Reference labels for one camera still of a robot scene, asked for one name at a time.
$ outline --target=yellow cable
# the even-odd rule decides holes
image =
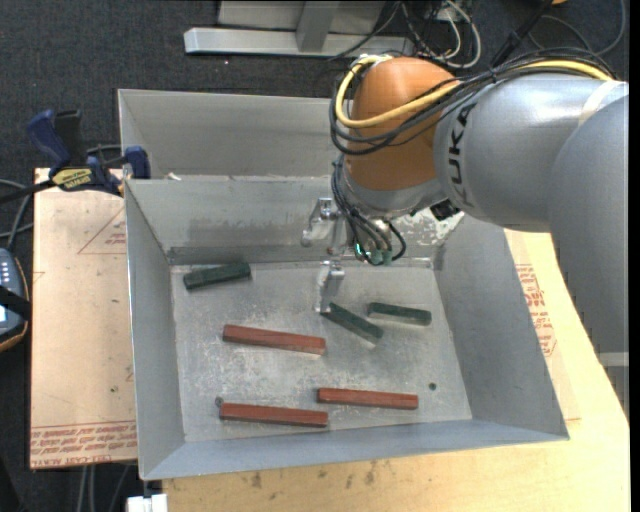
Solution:
[[[572,60],[545,60],[542,62],[534,62],[532,64],[526,64],[521,66],[521,68],[567,68],[573,69],[574,71],[580,71],[585,75],[592,76],[593,78],[597,78],[598,80],[613,80],[608,74],[600,71],[595,66],[591,66],[589,64],[583,64],[581,62],[574,62]]]
[[[367,119],[354,120],[347,117],[344,114],[344,111],[342,109],[342,104],[344,103],[344,100],[345,100],[347,88],[349,87],[349,84],[351,83],[353,78],[364,66],[368,64],[373,64],[376,62],[383,62],[391,58],[393,57],[389,55],[362,57],[360,60],[356,62],[356,64],[353,65],[353,67],[347,73],[347,75],[345,75],[342,82],[340,83],[340,87],[338,88],[338,92],[336,94],[336,106],[335,106],[336,118],[344,126],[348,128],[370,128],[371,126],[375,126],[385,121],[389,121],[394,117],[398,117],[408,112],[415,112],[416,110],[419,110],[423,107],[431,105],[432,103],[434,103],[435,101],[437,101],[438,99],[446,95],[450,89],[458,85],[457,83],[453,82],[449,85],[443,86],[441,89],[429,94],[428,96],[423,96],[421,98],[418,98],[417,100],[413,100],[413,101],[410,101],[409,103],[405,103],[400,107],[396,107],[392,110],[388,110],[387,112],[383,112],[382,114],[378,114],[377,116],[369,117]],[[599,80],[612,80],[612,78],[609,75],[600,71],[598,68],[594,66],[583,64],[580,62],[574,62],[570,60],[547,60],[543,62],[535,62],[532,64],[526,64],[524,66],[520,66],[519,69],[545,68],[545,67],[553,67],[553,68],[560,67],[560,68],[572,69],[574,71],[580,71],[585,75],[592,76],[593,78],[596,78]]]

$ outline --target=blue clamp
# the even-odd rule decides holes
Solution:
[[[85,165],[69,165],[71,154],[56,132],[55,115],[52,110],[37,114],[28,124],[27,133],[31,142],[53,160],[49,180],[62,190],[98,190],[117,196],[122,195],[122,180],[111,174],[94,156],[88,156]],[[126,177],[149,179],[151,168],[147,153],[140,146],[125,149],[122,162]]]

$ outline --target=gray metal bin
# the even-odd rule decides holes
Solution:
[[[315,312],[326,244],[300,236],[329,194],[328,100],[120,91],[122,142],[154,178],[125,203],[140,474],[161,479],[567,438],[501,229],[446,238],[406,220],[407,257],[346,258],[336,302],[420,307],[428,326],[372,320],[371,343]],[[166,180],[168,173],[182,177]],[[430,232],[431,238],[424,233]],[[201,265],[251,279],[188,291]],[[227,323],[323,336],[322,356],[225,343]],[[415,411],[316,404],[317,387],[416,393]],[[326,429],[223,422],[216,399],[327,411]]]

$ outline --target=metal stand base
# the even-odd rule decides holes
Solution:
[[[296,32],[270,30],[239,30],[230,28],[192,28],[185,32],[185,51],[188,54],[256,54],[297,55],[304,57],[333,57],[355,46],[364,36],[328,34],[320,50],[301,51]],[[402,52],[409,45],[404,37],[378,36],[367,41],[348,56],[363,53]]]

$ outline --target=black device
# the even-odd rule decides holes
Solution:
[[[7,249],[0,249],[0,350],[5,342],[13,345],[24,334],[30,315],[25,290],[17,261]]]

